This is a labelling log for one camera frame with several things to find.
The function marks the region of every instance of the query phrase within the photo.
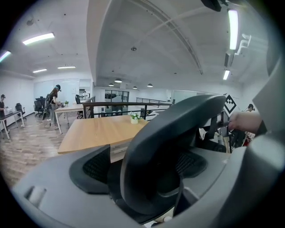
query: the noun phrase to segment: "person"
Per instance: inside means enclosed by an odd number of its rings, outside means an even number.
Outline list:
[[[84,92],[83,92],[83,94],[82,94],[82,100],[86,100],[86,97],[87,97],[86,91],[84,90]]]
[[[5,95],[2,94],[1,95],[1,99],[0,99],[0,117],[4,117],[5,116],[4,110],[5,110],[5,108],[7,108],[7,107],[5,107],[5,104],[4,104],[4,99],[5,98],[6,98]],[[8,130],[8,127],[7,127],[7,120],[4,121],[4,124],[6,126],[7,132],[9,133],[10,130]]]
[[[57,130],[58,126],[57,126],[57,118],[55,115],[55,110],[58,109],[58,107],[61,105],[61,103],[59,101],[57,101],[57,93],[58,91],[60,91],[61,86],[60,85],[56,85],[54,87],[54,89],[50,92],[49,94],[49,103],[52,106],[52,113],[51,113],[51,119],[52,122],[54,123],[54,129]]]
[[[249,104],[249,106],[248,106],[246,112],[252,112],[252,111],[254,111],[254,110],[255,110],[255,109],[253,108],[253,104]]]

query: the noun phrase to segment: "small white flower pot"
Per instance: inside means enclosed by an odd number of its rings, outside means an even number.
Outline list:
[[[138,123],[138,120],[137,120],[137,119],[130,119],[130,122],[131,122],[132,124],[137,124],[137,123]]]

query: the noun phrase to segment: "whiteboard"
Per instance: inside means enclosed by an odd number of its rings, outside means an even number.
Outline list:
[[[54,80],[53,85],[60,85],[61,92],[57,94],[57,100],[60,102],[68,101],[69,103],[75,102],[75,95],[79,94],[79,79],[62,79]]]
[[[46,98],[46,95],[49,94],[53,88],[53,80],[34,83],[34,98]]]

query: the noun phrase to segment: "white desk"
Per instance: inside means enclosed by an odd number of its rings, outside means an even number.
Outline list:
[[[12,113],[9,113],[8,115],[5,115],[4,117],[1,117],[1,118],[0,118],[0,122],[2,122],[2,124],[3,124],[3,127],[4,127],[4,129],[5,129],[5,132],[6,132],[6,135],[7,135],[7,138],[8,138],[8,139],[10,139],[10,137],[9,137],[9,134],[8,134],[8,131],[7,131],[7,128],[6,128],[6,126],[5,126],[4,121],[5,121],[6,119],[8,119],[9,117],[14,116],[15,123],[16,123],[16,125],[17,125],[17,127],[18,127],[18,123],[17,123],[17,119],[16,119],[16,115],[17,115],[17,114],[21,114],[22,124],[23,124],[23,127],[25,127],[24,120],[23,120],[23,115],[22,115],[22,111],[12,112]]]
[[[73,105],[71,107],[64,107],[64,108],[59,108],[59,109],[56,109],[55,110],[55,116],[57,118],[57,126],[58,126],[58,129],[59,129],[59,132],[62,134],[62,131],[61,131],[61,126],[59,124],[59,120],[58,120],[58,113],[68,113],[68,112],[78,112],[78,111],[83,111],[83,105],[80,104],[80,105]]]

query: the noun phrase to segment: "black and white checkered sign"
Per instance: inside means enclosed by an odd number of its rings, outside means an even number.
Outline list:
[[[231,114],[232,111],[236,108],[236,103],[230,95],[227,96],[224,107],[227,110],[228,114]]]

